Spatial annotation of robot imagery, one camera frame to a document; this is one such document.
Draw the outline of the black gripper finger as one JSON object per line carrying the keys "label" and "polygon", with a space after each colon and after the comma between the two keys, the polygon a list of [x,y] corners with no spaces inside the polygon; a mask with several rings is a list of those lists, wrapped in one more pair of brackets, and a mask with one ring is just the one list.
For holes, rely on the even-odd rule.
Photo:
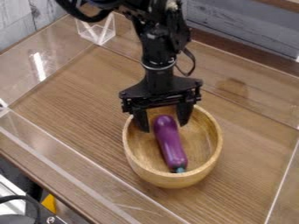
{"label": "black gripper finger", "polygon": [[134,124],[137,128],[148,133],[149,132],[149,124],[148,124],[148,117],[146,112],[142,109],[138,109],[133,112]]}
{"label": "black gripper finger", "polygon": [[177,115],[178,124],[181,126],[184,126],[189,121],[192,108],[193,108],[193,104],[188,102],[181,102],[176,106],[176,115]]}

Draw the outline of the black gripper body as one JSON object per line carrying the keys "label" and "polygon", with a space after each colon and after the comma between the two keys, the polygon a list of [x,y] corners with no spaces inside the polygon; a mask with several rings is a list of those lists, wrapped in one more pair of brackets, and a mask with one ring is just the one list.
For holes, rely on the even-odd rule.
{"label": "black gripper body", "polygon": [[118,92],[122,112],[132,114],[138,109],[194,103],[201,99],[201,84],[200,79],[176,76],[170,68],[145,69],[144,78]]}

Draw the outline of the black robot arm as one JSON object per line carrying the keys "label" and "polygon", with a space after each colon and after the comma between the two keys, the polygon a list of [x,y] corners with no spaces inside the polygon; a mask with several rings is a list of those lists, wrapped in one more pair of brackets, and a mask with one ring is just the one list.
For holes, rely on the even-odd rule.
{"label": "black robot arm", "polygon": [[164,106],[174,106],[178,124],[185,125],[193,105],[201,99],[202,81],[190,77],[192,71],[184,72],[181,76],[173,74],[178,69],[177,54],[184,53],[189,58],[193,56],[186,49],[192,37],[182,17],[182,1],[83,0],[98,8],[93,16],[82,13],[74,1],[54,1],[82,22],[95,23],[112,11],[118,11],[130,20],[142,47],[144,78],[118,92],[121,109],[133,117],[134,125],[142,132],[149,130],[146,110]]}

